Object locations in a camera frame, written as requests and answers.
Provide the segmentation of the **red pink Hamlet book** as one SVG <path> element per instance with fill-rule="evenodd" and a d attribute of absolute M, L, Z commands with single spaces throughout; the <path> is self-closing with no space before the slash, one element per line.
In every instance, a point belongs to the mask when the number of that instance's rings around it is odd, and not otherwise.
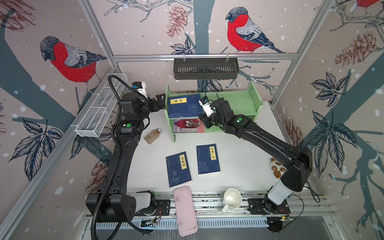
<path fill-rule="evenodd" d="M 200 119 L 175 119 L 173 133 L 204 133 L 205 126 Z"/>

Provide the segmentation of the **blue book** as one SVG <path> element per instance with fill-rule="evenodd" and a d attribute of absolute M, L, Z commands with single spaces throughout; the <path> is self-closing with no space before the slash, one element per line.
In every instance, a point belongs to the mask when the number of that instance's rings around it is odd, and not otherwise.
<path fill-rule="evenodd" d="M 198 174 L 216 174 L 221 172 L 216 144 L 197 146 Z"/>
<path fill-rule="evenodd" d="M 166 164 L 170 188 L 192 181 L 186 152 L 166 157 Z"/>
<path fill-rule="evenodd" d="M 168 99 L 168 117 L 170 119 L 195 118 L 203 113 L 199 104 L 199 94 L 172 97 Z"/>

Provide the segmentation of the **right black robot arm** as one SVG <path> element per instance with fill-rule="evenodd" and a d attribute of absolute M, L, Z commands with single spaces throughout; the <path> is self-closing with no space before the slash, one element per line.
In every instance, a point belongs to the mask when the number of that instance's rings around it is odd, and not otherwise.
<path fill-rule="evenodd" d="M 244 115 L 235 115 L 223 98 L 213 102 L 207 97 L 199 100 L 204 113 L 199 116 L 206 128 L 217 126 L 223 132 L 246 140 L 271 155 L 286 168 L 278 182 L 272 186 L 262 201 L 262 211 L 274 214 L 294 192 L 301 192 L 313 170 L 311 151 L 292 146 L 274 137 Z"/>

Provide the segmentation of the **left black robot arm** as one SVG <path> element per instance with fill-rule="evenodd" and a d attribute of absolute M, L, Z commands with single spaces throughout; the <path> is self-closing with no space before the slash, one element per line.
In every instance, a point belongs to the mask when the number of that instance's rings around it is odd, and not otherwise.
<path fill-rule="evenodd" d="M 118 113 L 112 127 L 111 138 L 115 143 L 113 156 L 109 162 L 106 180 L 97 192 L 88 195 L 86 206 L 92 214 L 91 238 L 98 239 L 97 223 L 117 223 L 109 239 L 113 239 L 123 223 L 128 223 L 142 235 L 150 235 L 151 230 L 136 227 L 132 220 L 137 212 L 162 213 L 156 204 L 153 191 L 141 191 L 129 195 L 127 180 L 135 150 L 150 113 L 163 110 L 166 96 L 157 95 L 149 99 L 142 93 L 143 82 L 129 86 L 117 75 L 108 76 L 108 84 L 117 99 Z"/>

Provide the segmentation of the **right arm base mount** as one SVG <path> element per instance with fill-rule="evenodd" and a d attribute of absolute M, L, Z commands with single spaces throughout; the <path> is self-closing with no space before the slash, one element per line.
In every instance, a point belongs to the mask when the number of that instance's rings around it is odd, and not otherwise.
<path fill-rule="evenodd" d="M 248 199 L 248 211 L 251 215 L 290 215 L 291 211 L 287 200 L 280 205 L 276 205 L 268 198 Z"/>

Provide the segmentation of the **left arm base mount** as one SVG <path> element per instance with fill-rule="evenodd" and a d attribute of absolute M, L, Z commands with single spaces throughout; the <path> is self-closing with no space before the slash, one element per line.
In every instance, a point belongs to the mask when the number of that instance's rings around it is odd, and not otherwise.
<path fill-rule="evenodd" d="M 143 209 L 135 213 L 135 217 L 159 217 L 169 216 L 171 209 L 171 201 L 170 200 L 156 200 L 156 204 L 154 207 L 148 207 L 147 209 Z"/>

